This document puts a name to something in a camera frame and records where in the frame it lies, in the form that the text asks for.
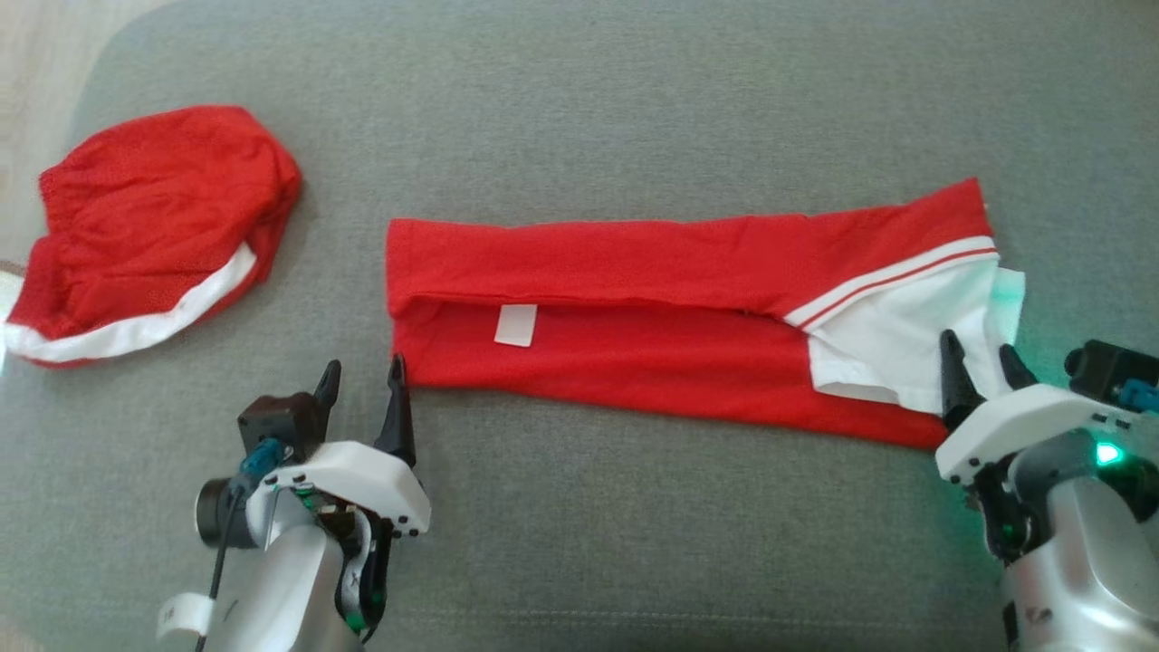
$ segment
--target light wood surface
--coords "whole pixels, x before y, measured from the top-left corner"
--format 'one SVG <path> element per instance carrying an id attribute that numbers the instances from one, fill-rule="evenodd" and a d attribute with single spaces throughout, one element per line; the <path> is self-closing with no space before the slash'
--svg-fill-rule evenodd
<path id="1" fill-rule="evenodd" d="M 0 0 L 0 259 L 44 233 L 36 178 L 66 152 L 73 110 L 109 38 L 174 0 Z"/>

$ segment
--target red stripe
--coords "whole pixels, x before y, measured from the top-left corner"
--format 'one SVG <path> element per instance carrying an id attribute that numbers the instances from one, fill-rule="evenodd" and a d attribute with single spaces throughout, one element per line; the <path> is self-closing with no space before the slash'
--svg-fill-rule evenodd
<path id="1" fill-rule="evenodd" d="M 913 276 L 914 273 L 919 273 L 921 271 L 925 271 L 925 270 L 930 269 L 931 266 L 938 266 L 939 264 L 942 264 L 945 262 L 949 262 L 952 259 L 956 259 L 956 258 L 965 257 L 965 256 L 979 255 L 979 254 L 989 254 L 989 252 L 998 252 L 998 249 L 994 248 L 994 247 L 986 247 L 986 248 L 983 248 L 983 249 L 971 249 L 969 251 L 958 251 L 956 254 L 950 254 L 950 255 L 948 255 L 946 257 L 935 259 L 935 261 L 933 261 L 931 263 L 923 264 L 921 266 L 911 269 L 909 271 L 903 271 L 902 273 L 898 273 L 897 276 L 891 276 L 889 278 L 883 278 L 881 280 L 875 280 L 873 283 L 869 283 L 868 285 L 863 285 L 861 287 L 858 287 L 857 290 L 853 290 L 852 292 L 845 294 L 840 299 L 838 299 L 838 300 L 829 303 L 829 306 L 826 306 L 824 309 L 818 310 L 816 314 L 814 314 L 809 318 L 806 318 L 804 321 L 802 321 L 801 324 L 797 325 L 797 329 L 801 330 L 801 331 L 804 331 L 806 329 L 809 328 L 810 323 L 812 323 L 814 321 L 816 321 L 821 316 L 825 315 L 826 313 L 832 312 L 836 307 L 838 307 L 841 303 L 848 301 L 853 296 L 855 296 L 855 295 L 865 292 L 866 290 L 872 290 L 874 287 L 877 287 L 880 285 L 884 285 L 887 283 L 892 283 L 895 280 L 901 280 L 902 278 L 905 278 L 906 276 Z"/>

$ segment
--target red fabric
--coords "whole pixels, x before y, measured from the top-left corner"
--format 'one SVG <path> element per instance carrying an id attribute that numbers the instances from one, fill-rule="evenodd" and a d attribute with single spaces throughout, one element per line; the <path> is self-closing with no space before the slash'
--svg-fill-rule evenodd
<path id="1" fill-rule="evenodd" d="M 851 277 L 990 234 L 975 180 L 814 218 L 518 228 L 395 219 L 394 349 L 416 386 L 935 448 L 945 430 L 934 417 L 814 391 L 806 336 L 780 318 Z M 494 343 L 503 303 L 539 305 L 531 347 Z"/>
<path id="2" fill-rule="evenodd" d="M 190 107 L 102 131 L 41 175 L 49 233 L 9 320 L 49 340 L 166 312 L 234 255 L 264 280 L 301 185 L 289 152 L 240 107 Z"/>

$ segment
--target white trim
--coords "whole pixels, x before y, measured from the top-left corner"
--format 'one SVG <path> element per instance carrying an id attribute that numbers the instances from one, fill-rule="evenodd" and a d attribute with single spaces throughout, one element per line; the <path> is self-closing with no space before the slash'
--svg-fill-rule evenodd
<path id="1" fill-rule="evenodd" d="M 5 346 L 16 356 L 43 362 L 97 360 L 151 347 L 172 338 L 241 285 L 256 262 L 249 244 L 242 242 L 221 269 L 190 287 L 168 312 L 122 318 L 59 340 L 45 339 L 29 325 L 6 323 Z"/>
<path id="2" fill-rule="evenodd" d="M 918 273 L 912 273 L 913 270 L 920 269 L 927 264 L 935 263 L 939 259 L 947 256 L 953 256 L 955 254 L 964 254 L 967 251 L 972 251 L 976 249 L 989 249 L 993 247 L 994 247 L 994 240 L 985 235 L 977 235 L 974 237 L 963 237 L 961 240 L 954 240 L 953 242 L 948 242 L 940 247 L 935 247 L 927 251 L 923 251 L 913 257 L 909 257 L 901 262 L 895 262 L 894 264 L 889 264 L 887 266 L 875 269 L 868 273 L 862 273 L 861 276 L 851 278 L 841 283 L 840 285 L 833 287 L 832 290 L 825 292 L 824 294 L 821 294 L 819 296 L 812 299 L 811 301 L 802 305 L 801 307 L 797 307 L 793 312 L 789 312 L 787 315 L 785 315 L 785 321 L 790 325 L 796 325 L 796 328 L 800 328 L 802 323 L 809 321 L 815 315 L 821 314 L 830 306 L 833 306 L 837 302 L 846 300 L 847 298 L 852 298 L 851 294 L 854 294 L 860 290 L 865 290 L 867 286 L 873 285 L 874 283 L 881 283 L 881 284 L 874 287 L 869 287 L 868 290 L 866 290 L 866 292 L 861 293 L 860 295 L 868 295 L 869 293 L 875 293 L 881 290 L 887 290 L 901 283 L 907 283 L 910 280 L 923 278 L 931 273 L 936 273 L 938 271 L 948 269 L 957 264 L 962 264 L 964 262 L 971 262 L 985 258 L 996 258 L 998 257 L 997 250 L 984 251 L 977 255 L 965 255 L 961 257 L 955 257 L 946 261 L 943 264 L 936 264 L 931 266 L 930 269 L 923 269 Z M 895 276 L 901 276 L 901 278 L 897 278 L 895 281 L 885 281 L 889 280 L 890 278 L 894 278 Z M 833 314 L 837 314 L 838 312 L 840 312 L 840 309 L 830 310 L 829 314 L 825 314 L 818 317 L 812 323 L 809 323 L 808 328 L 804 329 L 804 331 L 806 332 L 812 331 L 814 329 L 817 328 L 817 325 L 821 325 L 822 323 L 824 323 L 826 318 L 829 318 Z"/>

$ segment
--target gray cushion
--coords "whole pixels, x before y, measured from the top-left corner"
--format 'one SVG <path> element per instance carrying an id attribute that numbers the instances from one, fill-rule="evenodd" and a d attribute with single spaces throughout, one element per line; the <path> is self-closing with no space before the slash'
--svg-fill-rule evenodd
<path id="1" fill-rule="evenodd" d="M 191 527 L 233 418 L 345 364 L 330 437 L 386 406 L 393 215 L 706 219 L 904 202 L 977 175 L 1052 382 L 1092 337 L 1159 352 L 1159 6 L 212 0 L 108 46 L 74 141 L 249 108 L 306 178 L 268 284 L 151 351 L 13 362 L 0 610 L 51 650 L 148 650 L 205 591 Z M 416 391 L 428 536 L 371 650 L 982 650 L 1000 567 L 925 453 Z M 1156 430 L 1144 430 L 1143 435 Z M 226 583 L 254 555 L 231 555 Z M 188 650 L 189 639 L 166 649 Z"/>

